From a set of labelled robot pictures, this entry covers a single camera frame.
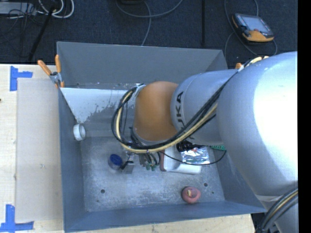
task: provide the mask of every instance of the bin floor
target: bin floor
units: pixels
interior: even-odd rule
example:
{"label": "bin floor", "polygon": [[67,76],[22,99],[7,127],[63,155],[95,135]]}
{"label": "bin floor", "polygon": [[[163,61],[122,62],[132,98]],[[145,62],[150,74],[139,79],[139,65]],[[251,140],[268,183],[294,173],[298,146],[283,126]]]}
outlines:
{"label": "bin floor", "polygon": [[[108,165],[109,156],[118,154],[123,161],[127,156],[113,137],[87,137],[81,142],[81,152],[88,212],[185,203],[181,198],[185,186],[200,189],[202,202],[224,200],[216,165],[203,166],[200,174],[163,172],[159,167],[151,171],[141,166],[135,155],[131,174],[114,173]],[[209,157],[214,161],[213,152]]]}

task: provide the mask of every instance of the red ball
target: red ball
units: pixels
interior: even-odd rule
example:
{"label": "red ball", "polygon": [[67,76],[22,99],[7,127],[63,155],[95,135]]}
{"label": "red ball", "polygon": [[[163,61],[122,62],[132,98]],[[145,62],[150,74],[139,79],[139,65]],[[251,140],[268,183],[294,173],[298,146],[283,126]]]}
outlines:
{"label": "red ball", "polygon": [[199,189],[197,189],[193,186],[186,186],[183,189],[181,196],[185,202],[187,202],[189,204],[193,204],[193,203],[196,203],[198,201],[198,199],[201,196],[201,192],[199,191]]}

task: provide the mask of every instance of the black floor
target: black floor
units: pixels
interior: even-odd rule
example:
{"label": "black floor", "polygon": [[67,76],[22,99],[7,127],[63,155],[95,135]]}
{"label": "black floor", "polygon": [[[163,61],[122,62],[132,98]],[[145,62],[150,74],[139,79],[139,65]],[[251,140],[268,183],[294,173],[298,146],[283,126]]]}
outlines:
{"label": "black floor", "polygon": [[[30,2],[42,11],[38,0],[9,1]],[[70,0],[63,1],[65,9],[59,15],[67,15],[72,8]],[[221,49],[229,68],[256,55],[271,56],[297,50],[298,0],[204,0],[203,31],[203,0],[146,0],[146,3],[136,5],[116,0],[73,1],[73,14],[65,19],[51,17],[39,44],[35,42],[46,15],[37,13],[36,16],[27,15],[18,19],[0,15],[0,63],[34,64],[43,59],[47,64],[54,64],[57,41]],[[146,39],[149,18],[134,17],[121,11],[147,16],[149,8],[152,15],[157,15],[171,10],[180,1],[171,13],[152,17]],[[47,9],[52,5],[51,0],[41,2]],[[275,41],[245,46],[235,34],[231,35],[233,30],[226,11],[228,15],[242,13],[254,16],[257,14],[256,3],[258,15],[272,29]]]}

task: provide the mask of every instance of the aluminum foil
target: aluminum foil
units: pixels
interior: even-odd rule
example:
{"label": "aluminum foil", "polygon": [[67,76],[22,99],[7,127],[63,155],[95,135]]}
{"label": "aluminum foil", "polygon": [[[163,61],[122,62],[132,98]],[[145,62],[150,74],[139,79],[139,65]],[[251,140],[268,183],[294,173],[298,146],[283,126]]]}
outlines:
{"label": "aluminum foil", "polygon": [[201,148],[193,148],[188,151],[181,152],[181,158],[183,162],[189,164],[208,164],[209,161],[209,154],[208,154],[208,147],[201,147]]}

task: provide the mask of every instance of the wooden table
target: wooden table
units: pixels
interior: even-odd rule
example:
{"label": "wooden table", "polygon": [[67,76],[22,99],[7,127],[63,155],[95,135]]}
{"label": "wooden table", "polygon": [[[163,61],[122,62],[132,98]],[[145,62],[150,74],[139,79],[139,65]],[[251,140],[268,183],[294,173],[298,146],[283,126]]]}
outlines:
{"label": "wooden table", "polygon": [[[16,149],[17,149],[17,91],[10,91],[10,66],[0,65],[0,223],[5,221],[5,205],[15,206]],[[37,65],[18,65],[19,72],[30,71],[33,77],[49,80]],[[34,229],[28,232],[63,232],[62,220],[35,221]],[[250,215],[226,216],[173,223],[151,224],[126,228],[106,229],[95,232],[107,233],[254,233]]]}

